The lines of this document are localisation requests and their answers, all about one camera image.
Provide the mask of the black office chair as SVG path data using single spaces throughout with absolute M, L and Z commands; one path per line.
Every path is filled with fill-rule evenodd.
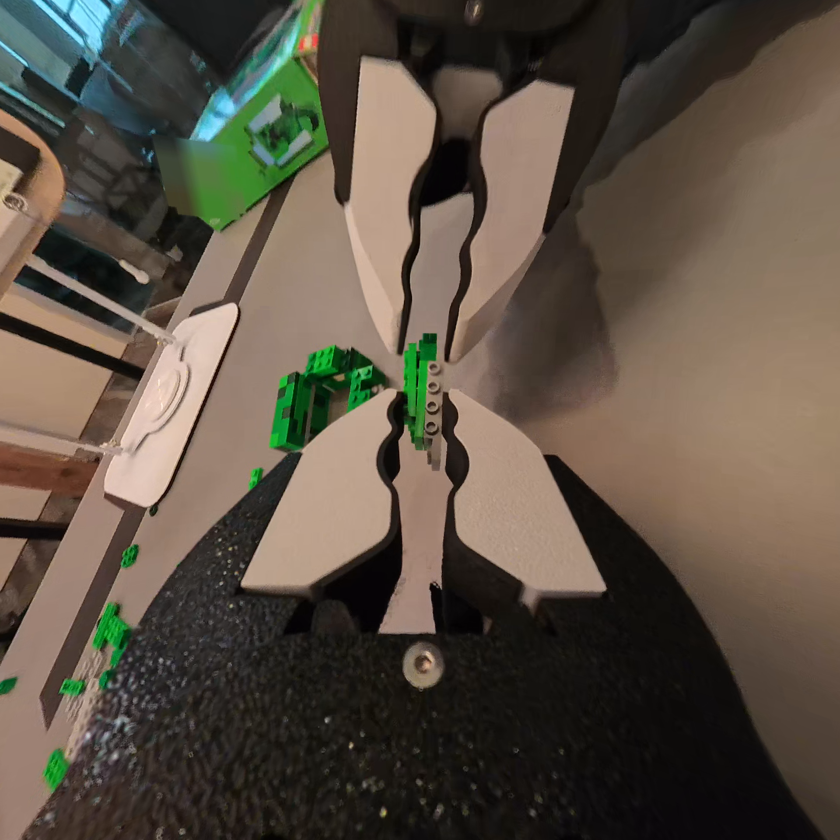
M 229 76 L 293 1 L 144 1 L 220 76 Z

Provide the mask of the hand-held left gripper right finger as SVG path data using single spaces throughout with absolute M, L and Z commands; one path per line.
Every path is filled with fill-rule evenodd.
M 480 614 L 599 597 L 600 571 L 547 459 L 456 389 L 445 396 L 445 590 Z

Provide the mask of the green toy set box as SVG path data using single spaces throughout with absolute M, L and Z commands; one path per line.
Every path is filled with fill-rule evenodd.
M 308 58 L 241 70 L 213 95 L 190 141 L 196 213 L 221 231 L 328 149 Z

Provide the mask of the green and grey brick assembly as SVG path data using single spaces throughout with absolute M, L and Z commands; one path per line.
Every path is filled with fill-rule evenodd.
M 442 465 L 445 365 L 438 361 L 435 333 L 425 332 L 403 354 L 404 426 L 412 446 L 431 470 Z

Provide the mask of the scattered loose green bricks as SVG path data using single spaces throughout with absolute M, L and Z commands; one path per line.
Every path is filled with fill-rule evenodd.
M 120 615 L 118 602 L 99 601 L 96 595 L 95 606 L 101 606 L 101 614 L 93 626 L 91 638 L 91 656 L 82 658 L 80 673 L 63 679 L 59 687 L 47 694 L 49 700 L 57 700 L 65 705 L 69 720 L 77 725 L 86 718 L 92 703 L 109 686 L 109 681 L 132 635 L 132 627 Z M 68 769 L 76 754 L 78 735 L 73 734 L 66 745 L 54 749 L 48 756 L 43 779 L 50 793 L 67 776 Z

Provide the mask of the book stand with white base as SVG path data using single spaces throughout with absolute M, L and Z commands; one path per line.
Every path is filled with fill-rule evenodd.
M 174 329 L 156 326 L 35 256 L 35 247 L 56 219 L 65 193 L 56 156 L 33 130 L 2 111 L 2 177 L 24 162 L 20 194 L 2 197 L 2 294 L 23 267 L 131 322 L 161 346 L 128 424 L 112 443 L 86 444 L 67 436 L 2 421 L 2 440 L 46 451 L 84 449 L 109 456 L 104 490 L 108 496 L 149 508 L 168 491 L 198 417 L 211 391 L 239 320 L 235 302 L 217 302 Z

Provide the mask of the grey desk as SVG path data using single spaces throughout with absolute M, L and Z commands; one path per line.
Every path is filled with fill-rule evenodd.
M 705 14 L 622 78 L 457 362 L 480 126 L 518 90 L 450 64 L 415 80 L 437 125 L 401 352 L 365 303 L 329 149 L 233 277 L 210 263 L 194 312 L 239 320 L 162 507 L 119 504 L 100 469 L 3 662 L 2 838 L 838 838 L 838 3 L 752 36 Z M 424 333 L 439 471 L 403 420 Z M 279 381 L 332 344 L 402 394 L 379 455 L 392 530 L 315 596 L 245 592 L 316 438 L 269 446 Z M 480 614 L 445 590 L 453 389 L 539 447 L 601 596 Z M 47 694 L 91 656 L 96 595 L 133 632 L 74 725 Z

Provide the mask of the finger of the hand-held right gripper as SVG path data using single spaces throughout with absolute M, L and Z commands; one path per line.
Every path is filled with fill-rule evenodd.
M 401 62 L 362 58 L 344 218 L 365 303 L 391 354 L 401 352 L 403 268 L 413 242 L 410 196 L 436 125 L 432 99 Z
M 484 192 L 474 188 L 478 228 L 466 244 L 468 285 L 448 359 L 457 362 L 495 326 L 543 244 L 574 88 L 534 80 L 494 103 L 478 144 Z

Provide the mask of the large office window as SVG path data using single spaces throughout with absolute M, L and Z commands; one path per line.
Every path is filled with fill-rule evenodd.
M 144 73 L 166 34 L 138 2 L 1 2 L 2 91 L 65 126 L 82 109 L 139 136 L 161 119 Z

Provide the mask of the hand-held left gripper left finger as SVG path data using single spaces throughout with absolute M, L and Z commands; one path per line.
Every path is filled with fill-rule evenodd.
M 389 536 L 394 495 L 379 455 L 401 396 L 384 389 L 302 450 L 241 581 L 245 592 L 315 596 Z

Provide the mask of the green toy brick model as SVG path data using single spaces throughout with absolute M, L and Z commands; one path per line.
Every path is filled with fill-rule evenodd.
M 309 354 L 305 369 L 278 384 L 269 446 L 297 452 L 339 417 L 367 403 L 387 386 L 385 373 L 360 351 L 332 344 Z

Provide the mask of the wooden table with black legs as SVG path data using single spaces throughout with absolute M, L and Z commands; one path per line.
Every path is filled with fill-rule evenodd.
M 135 382 L 142 380 L 144 368 L 95 350 L 30 322 L 1 313 L 1 329 L 23 340 L 58 351 L 79 361 L 101 367 Z M 45 490 L 59 496 L 80 498 L 97 469 L 92 460 L 69 457 L 34 448 L 2 444 L 1 483 L 4 486 Z M 65 523 L 2 518 L 2 539 L 58 541 L 67 532 Z

